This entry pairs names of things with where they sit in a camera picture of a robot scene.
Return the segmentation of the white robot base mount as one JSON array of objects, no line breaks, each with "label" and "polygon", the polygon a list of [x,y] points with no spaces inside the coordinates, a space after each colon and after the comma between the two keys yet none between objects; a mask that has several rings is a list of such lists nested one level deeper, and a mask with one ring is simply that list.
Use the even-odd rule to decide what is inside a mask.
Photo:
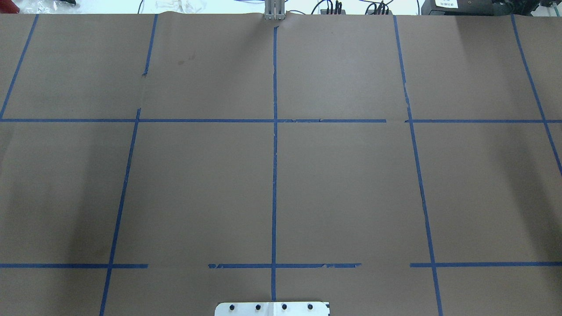
[{"label": "white robot base mount", "polygon": [[329,302],[223,302],[215,316],[329,316]]}]

